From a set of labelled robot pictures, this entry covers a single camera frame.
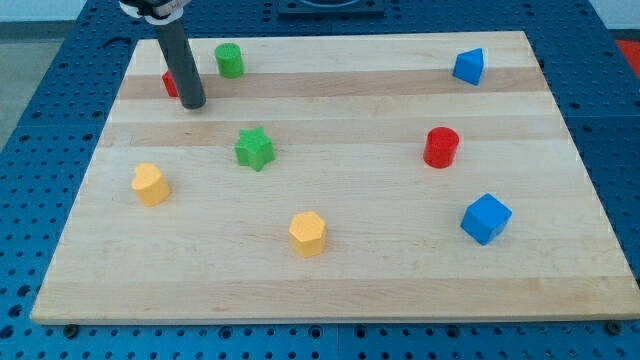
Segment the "black and white rod mount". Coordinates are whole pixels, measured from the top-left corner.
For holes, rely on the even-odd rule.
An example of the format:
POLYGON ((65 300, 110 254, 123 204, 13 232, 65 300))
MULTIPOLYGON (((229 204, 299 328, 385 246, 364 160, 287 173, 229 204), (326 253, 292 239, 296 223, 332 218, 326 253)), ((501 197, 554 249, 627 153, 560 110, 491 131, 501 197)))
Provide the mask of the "black and white rod mount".
POLYGON ((167 25, 179 20, 190 0, 120 0, 121 10, 130 17, 144 18, 151 25, 167 25))

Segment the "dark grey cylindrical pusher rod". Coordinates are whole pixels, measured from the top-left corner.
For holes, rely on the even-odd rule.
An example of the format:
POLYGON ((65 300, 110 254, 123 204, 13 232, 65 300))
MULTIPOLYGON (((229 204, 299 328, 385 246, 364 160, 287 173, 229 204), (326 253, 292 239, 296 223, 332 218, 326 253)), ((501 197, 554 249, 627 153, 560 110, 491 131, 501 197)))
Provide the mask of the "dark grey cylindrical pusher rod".
POLYGON ((203 107, 206 95, 181 20, 154 29, 182 106, 189 110, 203 107))

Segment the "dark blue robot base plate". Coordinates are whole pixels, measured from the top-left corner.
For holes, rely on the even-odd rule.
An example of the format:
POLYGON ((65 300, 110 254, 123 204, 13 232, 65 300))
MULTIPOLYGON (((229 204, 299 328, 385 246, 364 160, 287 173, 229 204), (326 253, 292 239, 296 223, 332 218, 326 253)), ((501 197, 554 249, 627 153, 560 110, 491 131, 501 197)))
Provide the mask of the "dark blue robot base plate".
POLYGON ((386 0, 279 0, 275 9, 280 18, 381 16, 386 0))

